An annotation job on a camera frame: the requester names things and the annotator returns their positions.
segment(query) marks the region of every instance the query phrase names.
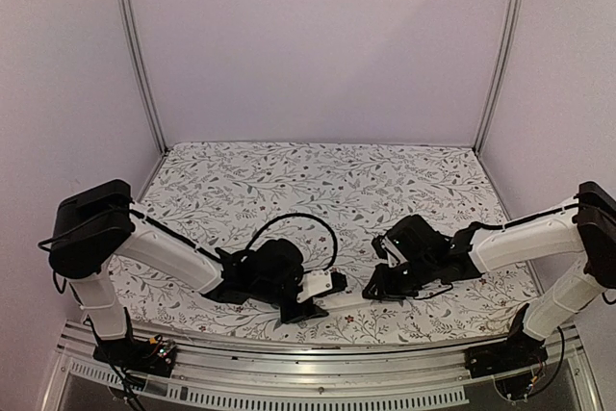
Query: lavender wall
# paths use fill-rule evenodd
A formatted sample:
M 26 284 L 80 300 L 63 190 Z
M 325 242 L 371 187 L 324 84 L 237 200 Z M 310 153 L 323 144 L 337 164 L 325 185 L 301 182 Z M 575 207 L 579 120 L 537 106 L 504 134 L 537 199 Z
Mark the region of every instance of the lavender wall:
M 472 144 L 506 0 L 135 0 L 170 142 Z
M 156 161 L 116 0 L 0 0 L 0 408 L 35 409 L 70 295 L 36 242 L 65 197 Z
M 514 216 L 596 180 L 616 189 L 616 0 L 524 0 L 484 160 Z M 568 257 L 537 264 L 550 285 Z M 577 317 L 606 409 L 614 409 L 614 310 Z

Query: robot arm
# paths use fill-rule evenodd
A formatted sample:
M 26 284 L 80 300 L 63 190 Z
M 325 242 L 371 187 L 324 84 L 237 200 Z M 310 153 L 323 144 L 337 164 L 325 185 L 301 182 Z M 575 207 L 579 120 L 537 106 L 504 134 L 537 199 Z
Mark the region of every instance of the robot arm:
M 505 225 L 474 222 L 447 237 L 411 216 L 372 244 L 389 265 L 376 267 L 363 295 L 380 300 L 416 296 L 437 279 L 450 284 L 525 260 L 579 255 L 545 294 L 518 311 L 507 341 L 467 351 L 472 376 L 544 361 L 544 341 L 557 326 L 616 288 L 616 201 L 593 182 L 553 209 Z
M 253 298 L 274 304 L 280 307 L 285 323 L 327 316 L 313 297 L 347 287 L 341 273 L 304 271 L 301 252 L 287 240 L 269 240 L 257 250 L 247 248 L 232 254 L 217 248 L 217 256 L 148 217 L 143 207 L 133 202 L 129 185 L 120 180 L 63 201 L 54 237 L 39 246 L 49 251 L 50 266 L 66 278 L 90 317 L 98 343 L 94 357 L 157 375 L 170 375 L 174 344 L 133 338 L 130 318 L 117 300 L 108 271 L 113 255 L 173 276 L 220 303 L 243 304 Z

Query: patterned fabric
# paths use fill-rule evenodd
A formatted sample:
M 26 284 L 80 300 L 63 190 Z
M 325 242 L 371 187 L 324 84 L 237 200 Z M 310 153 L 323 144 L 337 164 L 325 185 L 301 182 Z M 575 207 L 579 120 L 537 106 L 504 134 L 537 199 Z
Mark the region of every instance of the patterned fabric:
M 430 300 L 370 302 L 361 289 L 379 263 L 371 239 L 409 214 L 452 234 L 472 220 L 498 222 L 502 210 L 469 149 L 273 142 L 181 143 L 168 155 L 143 204 L 148 214 L 203 245 L 244 248 L 266 221 L 289 212 L 331 224 L 346 274 L 346 294 L 323 299 L 330 316 L 281 324 L 271 306 L 207 300 L 134 261 L 115 258 L 120 301 L 140 321 L 179 329 L 293 343 L 385 344 L 462 339 L 506 332 L 517 308 L 536 296 L 526 265 L 455 283 Z M 274 225 L 264 239 L 286 237 L 304 266 L 322 267 L 331 242 L 305 218 Z

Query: table surface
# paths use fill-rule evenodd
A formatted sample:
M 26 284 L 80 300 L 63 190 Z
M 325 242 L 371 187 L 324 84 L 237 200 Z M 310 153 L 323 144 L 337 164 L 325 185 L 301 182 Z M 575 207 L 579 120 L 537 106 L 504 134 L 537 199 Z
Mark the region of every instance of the table surface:
M 204 246 L 243 248 L 268 220 L 317 215 L 336 231 L 335 268 L 346 293 L 326 298 L 330 316 L 281 324 L 275 308 L 215 303 L 137 262 L 110 266 L 120 302 L 134 320 L 239 338 L 295 344 L 415 344 L 503 334 L 518 307 L 537 295 L 525 264 L 454 284 L 431 300 L 361 298 L 379 263 L 371 239 L 410 214 L 452 234 L 470 221 L 503 221 L 494 190 L 470 149 L 274 142 L 180 143 L 142 200 L 147 213 Z M 302 251 L 304 266 L 329 259 L 325 230 L 306 219 L 274 226 Z

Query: black cable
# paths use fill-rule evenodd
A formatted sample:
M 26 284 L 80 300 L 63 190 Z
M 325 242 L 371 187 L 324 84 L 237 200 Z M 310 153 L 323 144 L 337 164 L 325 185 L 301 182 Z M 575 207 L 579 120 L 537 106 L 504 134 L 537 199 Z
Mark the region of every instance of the black cable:
M 68 285 L 68 287 L 70 288 L 70 291 L 73 293 L 73 298 L 77 302 L 77 305 L 83 305 L 81 298 L 79 298 L 79 296 L 77 295 L 77 291 L 75 291 L 75 288 L 73 288 L 72 285 Z
M 329 226 L 327 222 L 325 222 L 322 218 L 313 216 L 312 214 L 304 214 L 302 212 L 292 212 L 290 214 L 278 216 L 276 218 L 273 218 L 269 222 L 267 222 L 254 234 L 254 236 L 250 240 L 250 243 L 246 245 L 246 248 L 244 251 L 250 250 L 250 248 L 257 242 L 259 238 L 261 238 L 261 235 L 263 235 L 268 228 L 270 228 L 275 223 L 281 220 L 285 220 L 287 218 L 308 218 L 310 220 L 314 220 L 315 222 L 317 222 L 318 224 L 320 224 L 323 228 L 327 230 L 327 232 L 331 236 L 333 250 L 332 250 L 331 259 L 329 260 L 329 263 L 325 266 L 323 270 L 328 270 L 332 268 L 334 266 L 334 263 L 336 262 L 336 258 L 338 257 L 338 239 L 336 238 L 336 233 L 334 232 L 333 228 Z
M 133 411 L 146 411 L 141 404 L 139 398 L 137 397 L 137 394 L 133 390 L 133 386 L 128 381 L 126 376 L 122 376 L 117 370 L 117 368 L 112 365 L 112 363 L 109 361 L 109 358 L 107 357 L 107 354 L 103 351 L 102 348 L 100 348 L 99 350 L 103 353 L 103 355 L 107 359 L 107 363 L 109 364 L 109 366 L 111 366 L 115 375 L 117 375 L 117 377 L 119 378 L 120 383 L 122 384 L 122 389 L 124 390 L 124 394 L 127 396 L 127 399 L 125 400 L 126 404 L 128 404 Z
M 616 298 L 614 300 L 610 300 L 609 298 L 607 298 L 607 295 L 605 295 L 605 293 L 601 294 L 601 297 L 603 298 L 603 302 L 605 302 L 607 305 L 616 305 Z
M 488 225 L 488 224 L 481 223 L 481 222 L 478 222 L 478 221 L 474 222 L 474 224 L 476 224 L 477 226 L 483 228 L 484 230 L 496 231 L 496 230 L 502 230 L 502 229 L 511 228 L 512 226 L 523 225 L 524 223 L 529 223 L 530 221 L 537 220 L 538 218 L 545 217 L 545 216 L 550 216 L 552 214 L 556 214 L 556 213 L 562 212 L 562 211 L 567 211 L 569 209 L 575 209 L 576 207 L 580 207 L 580 205 L 577 204 L 577 203 L 575 203 L 575 204 L 567 204 L 566 206 L 559 207 L 557 209 L 550 209 L 549 211 L 539 212 L 537 214 L 533 214 L 532 216 L 518 218 L 516 220 L 509 221 L 509 222 L 504 223 L 502 225 Z
M 453 285 L 451 283 L 449 283 L 449 287 L 444 289 L 443 291 L 440 291 L 436 294 L 433 295 L 429 295 L 427 297 L 410 297 L 411 300 L 430 300 L 431 298 L 436 297 L 437 295 L 442 295 L 444 293 L 448 293 L 449 291 L 451 291 L 453 289 Z
M 98 220 L 101 217 L 105 217 L 109 214 L 113 214 L 115 212 L 120 212 L 120 209 L 107 209 L 103 212 L 99 212 L 98 214 L 88 218 L 87 220 L 82 221 L 81 223 L 79 223 L 76 226 L 73 226 L 71 229 L 64 231 L 63 233 L 61 233 L 58 236 L 52 236 L 51 238 L 48 238 L 46 240 L 41 241 L 40 243 L 37 244 L 38 248 L 40 250 L 44 250 L 45 252 L 51 252 L 51 248 L 50 247 L 45 247 L 47 244 L 53 244 L 58 242 L 59 240 L 65 238 L 66 236 L 70 235 L 71 233 L 74 233 L 77 230 L 81 230 L 84 226 L 89 225 L 90 223 L 92 223 L 95 220 Z
M 530 395 L 528 395 L 529 398 L 536 397 L 537 395 L 545 392 L 546 389 L 550 387 L 552 383 L 556 380 L 556 377 L 558 376 L 558 373 L 560 372 L 560 369 L 562 368 L 563 361 L 565 360 L 565 334 L 562 332 L 562 329 L 560 328 L 560 326 L 558 326 L 556 329 L 558 329 L 558 334 L 560 334 L 560 359 L 558 360 L 558 365 L 556 366 L 556 370 L 554 371 L 554 374 L 552 374 L 552 377 L 550 377 L 550 380 L 546 382 L 546 385 L 544 385 L 541 389 L 537 390 L 536 392 L 531 392 Z
M 54 271 L 53 280 L 54 280 L 54 286 L 56 287 L 56 291 L 58 291 L 60 294 L 64 294 L 64 291 L 66 291 L 66 278 L 64 278 L 64 281 L 62 282 L 62 287 L 60 287 L 60 285 L 58 284 L 58 274 Z

